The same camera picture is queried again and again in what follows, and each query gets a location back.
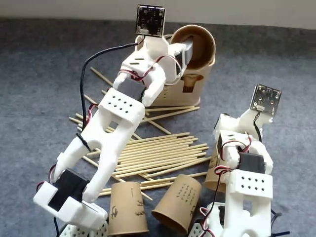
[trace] wooden stick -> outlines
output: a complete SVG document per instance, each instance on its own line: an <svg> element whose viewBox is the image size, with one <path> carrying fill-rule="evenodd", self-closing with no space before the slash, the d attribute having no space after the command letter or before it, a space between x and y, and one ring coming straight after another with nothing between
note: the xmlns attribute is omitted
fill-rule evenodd
<svg viewBox="0 0 316 237"><path fill-rule="evenodd" d="M176 163L176 164L169 164L169 165L166 165L166 166L163 166L163 167L156 167L156 168L138 170L138 171L125 173L125 174L119 174L119 175L117 175L117 177L118 178L122 178L122 177L132 176L132 175L136 175L136 174L143 173L143 172L153 172L153 171L158 171L158 170L162 170L162 169L169 169L169 168L174 168L174 167L178 167L180 165L185 165L185 164L189 164L189 163L192 163L192 160L188 160L188 161L184 161L184 162Z"/></svg>
<svg viewBox="0 0 316 237"><path fill-rule="evenodd" d="M190 177L199 177L199 176L203 176L206 175L207 172L201 172L201 173L195 173L195 174L187 174ZM141 185L151 185L151 184L155 184L155 183L159 183L159 182L164 182L164 181L173 181L175 180L177 177L169 177L169 178L163 178L163 179L155 179L155 180L150 180L150 181L143 181L140 184Z"/></svg>
<svg viewBox="0 0 316 237"><path fill-rule="evenodd" d="M100 72L95 70L93 67L90 67L90 70L93 71L96 75L98 75L103 81L105 81L111 87L113 87L113 83L109 79L107 79L105 76L103 76Z"/></svg>
<svg viewBox="0 0 316 237"><path fill-rule="evenodd" d="M165 134L170 135L171 132L168 131L167 129L165 129L164 127L160 126L158 123L154 122L154 121L148 121L151 125L155 126L156 128L158 128L159 130L161 130L162 132L164 132Z"/></svg>
<svg viewBox="0 0 316 237"><path fill-rule="evenodd" d="M157 185L157 184L169 184L169 183L170 183L169 181L161 181L161 182L155 182L154 184ZM142 185L142 182L140 182L140 186L141 186L141 187L148 187L148 186L151 186L151 185L153 185L153 184L150 184L150 183L149 183L149 184L144 184L144 185ZM112 189L112 188L105 188L105 189L102 189L101 192L102 192L102 193L103 193L103 192L109 192L109 191L111 191L111 189Z"/></svg>
<svg viewBox="0 0 316 237"><path fill-rule="evenodd" d="M156 120L156 119L162 119L162 118L166 118L166 117L170 117L170 116L175 116L175 115L191 112L191 111L198 110L198 109L199 109L199 107L194 107L194 108L186 109L186 110L180 110L180 111L168 113L168 114L165 114L165 115L159 115L159 116L155 116L155 117L151 117L151 118L145 118L141 122L148 122L148 121L153 121L153 120Z"/></svg>
<svg viewBox="0 0 316 237"><path fill-rule="evenodd" d="M153 141L153 140L158 140L158 139L162 139L162 138L166 138L166 137L182 137L182 136L188 136L189 134L190 134L189 132L183 132L183 133L171 134L171 135L165 135L165 136L159 136L159 137L149 137L149 138L144 138L142 140L136 140L134 142L129 142L128 144Z"/></svg>
<svg viewBox="0 0 316 237"><path fill-rule="evenodd" d="M72 117L69 117L69 119L70 119L70 121L75 122L77 124L82 124L82 122L80 120L78 120L78 119L75 119L75 118L72 118Z"/></svg>
<svg viewBox="0 0 316 237"><path fill-rule="evenodd" d="M151 177L155 177L155 176L158 176L158 175L166 174L166 173L169 173L169 172L173 172L175 170L179 170L179 169L190 167L192 165L200 164L200 163L208 161L210 159L211 159L211 157L200 158L200 159L197 159L197 160L195 160L195 161L193 161L191 163L183 164L183 165L180 165L178 167L172 167L171 169L167 169L167 170L164 170L164 171L156 172L156 173L147 175L146 177L151 178Z"/></svg>
<svg viewBox="0 0 316 237"><path fill-rule="evenodd" d="M97 168L99 167L99 165L98 165L96 162L92 161L92 160L89 159L88 157L83 156L82 158L83 158L86 162L88 162L88 163L94 165L95 167L97 167ZM111 175L111 176L112 176L113 178L115 178L116 180L120 181L120 182L126 182L125 180L120 179L120 178L116 177L115 175ZM143 192L142 192L142 195L143 195L144 197L148 198L150 201L153 200L150 196L148 196L147 194L145 194L145 193L143 193Z"/></svg>
<svg viewBox="0 0 316 237"><path fill-rule="evenodd" d="M141 150L137 150L137 151L134 151L132 150L131 152L129 153L122 153L121 154L121 157L126 157L126 156L132 156L132 155L138 155L138 154L142 154L142 153L145 153L145 152L154 152L154 153L157 153L158 151L162 151L164 149L175 149L176 147L179 147L179 146L183 146L183 145L190 145L192 144L193 141L186 141L186 142L183 142L183 143L177 143L177 144L172 144L172 145L168 145L168 146L164 146L163 149L161 147L155 147L155 148L150 148L150 149L141 149Z"/></svg>
<svg viewBox="0 0 316 237"><path fill-rule="evenodd" d="M139 150L143 150L143 149L147 149L147 148L155 148L157 146L164 146L164 144L167 143L167 145L172 145L172 144L178 144L178 143L181 143L181 142L189 142L189 141L192 141L192 139L195 139L195 141L197 140L194 136L188 136L188 137L182 137L182 138L177 138L177 139L174 139L172 141L170 140L167 140L167 141L157 141L156 143L150 143L150 144L139 144L139 146L137 147L129 147L127 146L124 151L123 151L123 154L125 153L129 153L131 151L139 151Z"/></svg>
<svg viewBox="0 0 316 237"><path fill-rule="evenodd" d="M148 173L146 173L146 174L139 174L139 176L143 177L144 179L147 179L147 180L154 180L154 179L152 179L152 178L147 178L146 175L149 175L149 174L148 174Z"/></svg>
<svg viewBox="0 0 316 237"><path fill-rule="evenodd" d="M133 133L133 136L138 139L138 140L142 140L142 138L140 136L138 136L136 133Z"/></svg>
<svg viewBox="0 0 316 237"><path fill-rule="evenodd" d="M163 183L163 184L156 184L156 185L150 185L150 186L143 186L143 187L140 187L141 190L148 190L148 189L156 189L156 188L162 188L162 187L166 187L166 186L170 186L172 185L173 183L169 182L169 183ZM111 194L111 191L106 191L106 192L101 192L99 194L99 197L100 196L107 196L107 195L110 195Z"/></svg>
<svg viewBox="0 0 316 237"><path fill-rule="evenodd" d="M177 147L176 149L169 149L166 151L160 151L160 153L154 152L154 153L145 153L142 155L131 155L131 156L124 156L124 157L120 157L118 158L119 162L121 163L127 163L127 162L134 162L134 160L139 160L141 158L158 158L161 156L170 156L170 155L175 155L175 154L181 154L183 153L183 151L187 151L187 150L193 150L193 149L197 149L197 148L201 148L206 146L206 143L204 144L200 144L200 145L195 145L195 146L184 146L184 147Z"/></svg>
<svg viewBox="0 0 316 237"><path fill-rule="evenodd" d="M135 143L135 144L127 143L126 148L139 147L139 146L143 146L143 145L149 145L149 144L153 144L153 143L157 143L157 142L170 141L170 140L175 140L175 139L177 139L177 137L166 137L166 138L162 138L159 140L153 140L153 141L141 142L141 143Z"/></svg>
<svg viewBox="0 0 316 237"><path fill-rule="evenodd" d="M82 116L81 114L76 113L76 116L77 116L79 119L83 120L83 116Z"/></svg>
<svg viewBox="0 0 316 237"><path fill-rule="evenodd" d="M159 160L168 160L171 158L178 158L178 157L183 157L183 156L189 156L189 155L196 155L196 154L200 154L201 150L197 150L197 151L192 151L192 152L186 152L186 153L181 153L181 154L177 154L177 155L171 155L171 156L161 156L158 158L143 158L141 160L138 160L135 162L129 162L129 163L120 163L117 165L116 168L123 168L123 167L127 167L127 166L131 166L131 165L138 165L138 164L144 164L144 163L148 163L148 162L154 162L154 161L159 161Z"/></svg>
<svg viewBox="0 0 316 237"><path fill-rule="evenodd" d="M92 100L89 96L84 95L84 97L91 103L91 104L96 104L98 105L99 103L95 102L94 100Z"/></svg>
<svg viewBox="0 0 316 237"><path fill-rule="evenodd" d="M178 159L178 160L165 161L163 163L151 164L151 165L146 165L146 166L133 168L133 169L125 169L125 170L121 170L121 171L115 171L115 172L113 172L113 174L118 175L118 174L131 173L131 172L134 172L134 171L140 171L139 174L141 174L142 170L144 170L144 169L148 170L150 168L157 168L157 167L164 168L164 167L166 167L169 164L179 164L181 162L185 162L185 161L189 161L189 160L193 161L195 159L197 159L197 157L181 158L181 159Z"/></svg>
<svg viewBox="0 0 316 237"><path fill-rule="evenodd" d="M147 112L157 112L157 111L169 111L169 110L186 110L194 108L194 106L178 106L178 107L165 107L165 108L154 108L146 109Z"/></svg>
<svg viewBox="0 0 316 237"><path fill-rule="evenodd" d="M166 165L166 164L172 164L172 162L181 162L185 158L193 158L193 157L201 157L204 156L206 152L200 152L197 154L191 154L191 155L185 155L185 156L180 156L180 157L175 157L175 158L160 158L161 160L148 160L147 162L143 162L142 164L135 164L135 165L130 165L130 166L125 166L125 167L117 167L116 166L116 171L121 171L121 170L130 170L130 169L135 169L135 168L150 168L149 166L155 167L154 165Z"/></svg>

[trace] gray carpet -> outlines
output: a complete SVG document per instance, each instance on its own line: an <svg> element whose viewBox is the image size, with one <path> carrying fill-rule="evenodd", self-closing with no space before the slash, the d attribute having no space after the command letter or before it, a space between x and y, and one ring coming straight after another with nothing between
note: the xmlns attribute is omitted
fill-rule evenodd
<svg viewBox="0 0 316 237"><path fill-rule="evenodd" d="M181 25L167 23L165 33ZM217 49L201 109L159 122L173 133L189 131L200 143L212 146L212 128L219 114L240 116L249 106L256 83L281 89L274 123L264 128L264 143L274 161L273 208L283 212L274 232L291 230L295 237L316 236L315 31L205 27L214 35ZM80 112L82 64L92 53L131 42L134 37L133 22L0 20L0 236L54 236L52 216L33 204L32 198L36 184L47 180L49 167L74 138L76 126L68 116ZM108 54L91 65L113 80L130 53L131 49ZM100 101L101 88L107 85L88 72L86 93ZM162 135L148 125L141 125L137 132L143 137ZM206 168L205 163L183 172ZM86 177L95 171L83 161L76 169ZM181 236L150 214L165 190L146 192L154 198L145 201L148 236ZM203 188L200 205L210 203L213 194ZM109 201L103 197L97 203L108 210Z"/></svg>

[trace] white wall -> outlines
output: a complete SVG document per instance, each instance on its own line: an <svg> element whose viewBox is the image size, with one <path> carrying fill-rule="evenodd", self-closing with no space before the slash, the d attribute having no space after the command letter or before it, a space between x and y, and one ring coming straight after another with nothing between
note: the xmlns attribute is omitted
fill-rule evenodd
<svg viewBox="0 0 316 237"><path fill-rule="evenodd" d="M164 5L169 22L316 29L316 0L0 0L0 16L135 20L138 3Z"/></svg>

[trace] circuit board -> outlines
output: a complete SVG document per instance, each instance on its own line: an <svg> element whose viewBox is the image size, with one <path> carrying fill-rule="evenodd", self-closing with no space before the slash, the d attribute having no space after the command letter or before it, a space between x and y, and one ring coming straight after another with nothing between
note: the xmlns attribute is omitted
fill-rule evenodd
<svg viewBox="0 0 316 237"><path fill-rule="evenodd" d="M281 91L265 85L257 84L252 96L250 109L261 111L264 114L275 116L278 103L281 97Z"/></svg>
<svg viewBox="0 0 316 237"><path fill-rule="evenodd" d="M164 18L163 6L138 5L136 34L162 38Z"/></svg>

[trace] paper cup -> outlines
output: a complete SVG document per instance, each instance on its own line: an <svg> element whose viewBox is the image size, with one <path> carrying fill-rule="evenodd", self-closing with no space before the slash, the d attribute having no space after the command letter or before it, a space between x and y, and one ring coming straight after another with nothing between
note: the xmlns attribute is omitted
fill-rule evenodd
<svg viewBox="0 0 316 237"><path fill-rule="evenodd" d="M202 185L196 179L180 174L152 215L169 228L187 234L201 190Z"/></svg>
<svg viewBox="0 0 316 237"><path fill-rule="evenodd" d="M212 64L215 59L215 40L212 34L202 26L187 25L173 34L171 43L182 43L189 37L193 37L193 52L187 69L198 70Z"/></svg>
<svg viewBox="0 0 316 237"><path fill-rule="evenodd" d="M214 173L214 168L218 165L227 165L226 162L219 159L217 155L216 147L213 148L213 154L211 161L208 166L207 175L204 181L204 186L211 190L216 190L217 183L218 183L218 175ZM219 192L226 191L226 183L225 183L225 174L221 176L220 184L218 187Z"/></svg>
<svg viewBox="0 0 316 237"><path fill-rule="evenodd" d="M148 232L144 202L137 182L112 185L109 236Z"/></svg>

